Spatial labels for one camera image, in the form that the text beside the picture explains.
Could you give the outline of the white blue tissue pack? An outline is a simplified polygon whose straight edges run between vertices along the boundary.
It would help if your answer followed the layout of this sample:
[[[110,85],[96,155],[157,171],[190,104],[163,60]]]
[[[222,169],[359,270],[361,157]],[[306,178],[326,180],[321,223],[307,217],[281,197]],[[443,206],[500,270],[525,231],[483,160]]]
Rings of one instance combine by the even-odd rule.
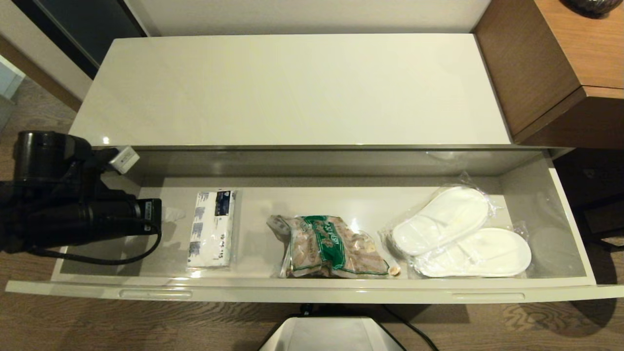
[[[231,265],[237,191],[197,193],[187,267],[224,269]]]

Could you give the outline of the beige cabinet drawer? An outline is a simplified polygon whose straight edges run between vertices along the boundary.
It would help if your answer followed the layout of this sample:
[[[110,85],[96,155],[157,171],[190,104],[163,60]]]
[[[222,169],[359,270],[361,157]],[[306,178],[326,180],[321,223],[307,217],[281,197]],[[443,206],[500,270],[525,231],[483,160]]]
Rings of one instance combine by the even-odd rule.
[[[183,218],[143,261],[103,267],[57,260],[45,280],[7,282],[7,293],[123,300],[330,304],[506,304],[624,298],[599,285],[559,176],[539,149],[207,151],[140,149],[112,188],[160,198]],[[532,260],[513,277],[427,278],[401,258],[392,278],[279,278],[285,244],[265,224],[273,214],[334,215],[374,235],[416,211],[441,187],[476,186],[491,198],[494,227],[525,231]],[[195,197],[238,191],[229,267],[186,267]]]

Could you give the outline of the silver black robot base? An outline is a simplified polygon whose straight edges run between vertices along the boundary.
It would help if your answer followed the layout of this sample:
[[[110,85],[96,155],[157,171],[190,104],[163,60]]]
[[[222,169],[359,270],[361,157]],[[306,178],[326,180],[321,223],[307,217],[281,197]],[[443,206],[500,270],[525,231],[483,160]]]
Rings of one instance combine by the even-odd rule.
[[[290,317],[258,351],[407,351],[370,317]]]

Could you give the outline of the green printed snack bag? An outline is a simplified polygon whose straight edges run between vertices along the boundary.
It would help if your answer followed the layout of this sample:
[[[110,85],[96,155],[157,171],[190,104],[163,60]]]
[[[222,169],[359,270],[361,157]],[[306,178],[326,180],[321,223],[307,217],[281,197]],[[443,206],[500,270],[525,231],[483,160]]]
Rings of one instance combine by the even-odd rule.
[[[280,278],[392,278],[388,269],[399,265],[379,235],[340,217],[272,215],[267,225],[285,246]]]

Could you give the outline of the beige glossy cabinet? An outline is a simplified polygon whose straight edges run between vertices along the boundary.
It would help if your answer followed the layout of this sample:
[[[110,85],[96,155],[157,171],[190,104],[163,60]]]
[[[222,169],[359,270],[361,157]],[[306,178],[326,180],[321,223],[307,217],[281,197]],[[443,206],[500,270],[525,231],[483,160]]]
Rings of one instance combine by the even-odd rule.
[[[70,133],[133,146],[131,173],[283,186],[550,188],[513,146],[471,34],[118,39]]]

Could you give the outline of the dark glass panel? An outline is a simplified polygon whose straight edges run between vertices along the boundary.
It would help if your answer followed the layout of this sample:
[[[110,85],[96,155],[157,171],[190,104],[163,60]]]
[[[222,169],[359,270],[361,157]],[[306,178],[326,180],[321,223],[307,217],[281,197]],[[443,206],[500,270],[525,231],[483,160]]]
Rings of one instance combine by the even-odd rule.
[[[147,33],[125,0],[11,0],[71,62],[95,78],[116,39]]]

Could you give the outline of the white disposable slipper in plastic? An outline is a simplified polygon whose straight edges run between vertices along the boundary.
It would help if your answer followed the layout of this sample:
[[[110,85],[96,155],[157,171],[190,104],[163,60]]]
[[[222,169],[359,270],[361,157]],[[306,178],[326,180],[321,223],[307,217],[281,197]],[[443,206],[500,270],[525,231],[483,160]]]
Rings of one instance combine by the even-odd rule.
[[[532,262],[524,238],[501,228],[483,228],[448,245],[414,257],[417,273],[429,278],[513,277]]]
[[[491,213],[489,197],[468,187],[444,188],[427,204],[390,225],[389,241],[417,257],[481,229]]]

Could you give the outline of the brown wooden desk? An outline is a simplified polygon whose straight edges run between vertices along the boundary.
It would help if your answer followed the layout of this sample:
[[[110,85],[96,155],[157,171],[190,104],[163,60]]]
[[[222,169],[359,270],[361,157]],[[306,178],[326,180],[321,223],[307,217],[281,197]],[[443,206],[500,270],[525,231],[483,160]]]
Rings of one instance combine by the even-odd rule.
[[[512,141],[624,149],[624,0],[491,0],[474,29]]]

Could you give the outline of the dark round bowl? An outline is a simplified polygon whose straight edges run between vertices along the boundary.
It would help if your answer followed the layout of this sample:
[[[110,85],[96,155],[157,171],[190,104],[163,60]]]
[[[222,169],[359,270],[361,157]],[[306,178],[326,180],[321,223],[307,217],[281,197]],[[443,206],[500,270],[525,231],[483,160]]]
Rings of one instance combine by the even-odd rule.
[[[606,18],[624,0],[559,0],[565,7],[591,19]]]

